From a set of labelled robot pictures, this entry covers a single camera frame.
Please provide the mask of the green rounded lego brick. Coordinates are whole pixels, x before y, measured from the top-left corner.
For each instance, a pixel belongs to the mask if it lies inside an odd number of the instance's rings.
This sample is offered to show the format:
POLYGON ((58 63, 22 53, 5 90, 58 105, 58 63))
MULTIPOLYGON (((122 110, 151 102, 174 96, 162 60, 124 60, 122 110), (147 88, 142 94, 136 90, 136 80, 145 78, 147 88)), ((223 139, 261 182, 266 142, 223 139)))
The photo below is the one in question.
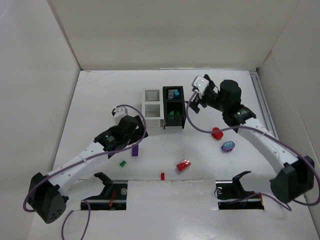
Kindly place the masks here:
POLYGON ((177 109, 177 108, 175 108, 175 109, 169 109, 169 110, 168 110, 168 114, 169 114, 170 116, 180 116, 180 115, 181 115, 181 111, 180 111, 179 109, 177 109))

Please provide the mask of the purple oval lego piece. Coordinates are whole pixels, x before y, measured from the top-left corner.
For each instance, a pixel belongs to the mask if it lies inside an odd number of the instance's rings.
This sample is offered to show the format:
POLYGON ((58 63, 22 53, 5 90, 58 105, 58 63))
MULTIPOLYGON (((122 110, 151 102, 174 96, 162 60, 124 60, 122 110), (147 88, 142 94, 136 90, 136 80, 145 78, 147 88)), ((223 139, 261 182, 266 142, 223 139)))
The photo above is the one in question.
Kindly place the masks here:
POLYGON ((235 143, 233 141, 227 141, 227 142, 224 142, 221 146, 221 150, 224 152, 224 153, 228 153, 228 152, 231 152, 234 148, 235 148, 235 143))

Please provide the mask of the red and purple lego brick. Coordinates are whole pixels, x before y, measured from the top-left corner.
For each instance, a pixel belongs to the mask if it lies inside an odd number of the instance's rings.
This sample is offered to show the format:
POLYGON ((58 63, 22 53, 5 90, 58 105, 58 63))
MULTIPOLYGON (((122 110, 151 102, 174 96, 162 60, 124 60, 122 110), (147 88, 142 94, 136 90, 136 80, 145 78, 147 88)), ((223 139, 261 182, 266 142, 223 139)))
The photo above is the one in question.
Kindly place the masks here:
POLYGON ((179 162, 177 165, 176 165, 176 169, 179 171, 179 172, 183 172, 185 171, 187 168, 189 168, 191 166, 191 162, 188 160, 188 159, 184 159, 183 161, 179 162))

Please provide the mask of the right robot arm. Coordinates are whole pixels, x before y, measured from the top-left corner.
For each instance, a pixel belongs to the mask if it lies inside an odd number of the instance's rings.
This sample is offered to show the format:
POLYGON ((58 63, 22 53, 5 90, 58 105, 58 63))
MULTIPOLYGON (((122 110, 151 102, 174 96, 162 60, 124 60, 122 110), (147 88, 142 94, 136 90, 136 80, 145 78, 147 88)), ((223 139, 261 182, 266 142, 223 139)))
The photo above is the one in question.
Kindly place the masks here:
POLYGON ((222 113, 227 130, 234 130, 259 151, 273 168, 276 176, 270 180, 272 194, 282 203, 296 201, 310 191, 320 176, 309 156, 302 156, 292 147, 276 139, 256 115, 241 103, 242 90, 234 80, 223 80, 217 87, 208 75, 196 76, 193 95, 186 109, 195 113, 211 107, 222 113))

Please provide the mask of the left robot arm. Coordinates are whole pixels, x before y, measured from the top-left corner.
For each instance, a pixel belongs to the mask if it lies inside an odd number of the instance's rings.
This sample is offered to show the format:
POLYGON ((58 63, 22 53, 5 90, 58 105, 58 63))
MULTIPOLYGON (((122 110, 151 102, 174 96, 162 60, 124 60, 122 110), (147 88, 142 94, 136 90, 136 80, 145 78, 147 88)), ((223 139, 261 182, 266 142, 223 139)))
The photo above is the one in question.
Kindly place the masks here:
POLYGON ((68 190, 79 177, 100 164, 100 156, 111 158, 140 143, 148 136, 146 126, 142 116, 123 116, 118 124, 101 132, 80 155, 59 169, 46 175, 40 172, 35 174, 30 180, 23 205, 30 205, 46 224, 53 223, 66 210, 71 198, 68 190))

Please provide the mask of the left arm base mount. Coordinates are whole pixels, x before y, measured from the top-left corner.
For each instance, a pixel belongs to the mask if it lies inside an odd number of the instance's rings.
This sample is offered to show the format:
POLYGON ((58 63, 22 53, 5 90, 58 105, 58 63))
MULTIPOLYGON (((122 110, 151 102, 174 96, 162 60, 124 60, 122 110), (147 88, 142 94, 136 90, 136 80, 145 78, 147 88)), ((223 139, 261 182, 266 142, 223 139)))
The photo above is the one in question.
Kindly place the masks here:
POLYGON ((92 211, 125 211, 127 209, 127 180, 111 180, 103 172, 94 174, 94 180, 103 185, 97 194, 91 194, 85 201, 92 211))

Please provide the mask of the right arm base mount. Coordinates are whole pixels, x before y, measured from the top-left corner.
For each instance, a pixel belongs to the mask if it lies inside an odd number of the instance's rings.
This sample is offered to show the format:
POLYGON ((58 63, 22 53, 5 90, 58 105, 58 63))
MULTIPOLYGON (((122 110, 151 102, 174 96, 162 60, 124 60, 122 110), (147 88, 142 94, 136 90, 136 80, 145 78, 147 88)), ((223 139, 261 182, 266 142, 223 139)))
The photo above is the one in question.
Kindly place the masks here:
POLYGON ((263 199, 254 191, 246 191, 240 179, 251 171, 243 171, 231 180, 216 180, 214 195, 219 210, 264 210, 263 199))

